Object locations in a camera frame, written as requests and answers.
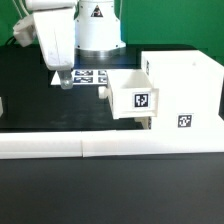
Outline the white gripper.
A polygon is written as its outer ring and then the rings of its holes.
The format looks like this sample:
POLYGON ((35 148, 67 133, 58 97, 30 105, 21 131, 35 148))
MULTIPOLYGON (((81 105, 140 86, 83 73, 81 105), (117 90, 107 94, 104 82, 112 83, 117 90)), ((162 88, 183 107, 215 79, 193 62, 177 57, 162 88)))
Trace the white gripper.
POLYGON ((39 45, 49 70, 58 70, 62 89, 71 89, 74 64, 75 8, 36 11, 33 13, 39 45))

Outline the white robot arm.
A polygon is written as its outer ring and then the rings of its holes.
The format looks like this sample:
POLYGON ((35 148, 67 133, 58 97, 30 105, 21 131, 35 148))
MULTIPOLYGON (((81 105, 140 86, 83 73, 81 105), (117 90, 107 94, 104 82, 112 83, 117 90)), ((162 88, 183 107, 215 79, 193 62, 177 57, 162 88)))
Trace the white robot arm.
POLYGON ((19 0, 26 16, 13 27, 23 47, 39 41, 48 69, 57 72, 63 89, 73 86, 77 53, 108 57, 124 48, 114 0, 19 0))

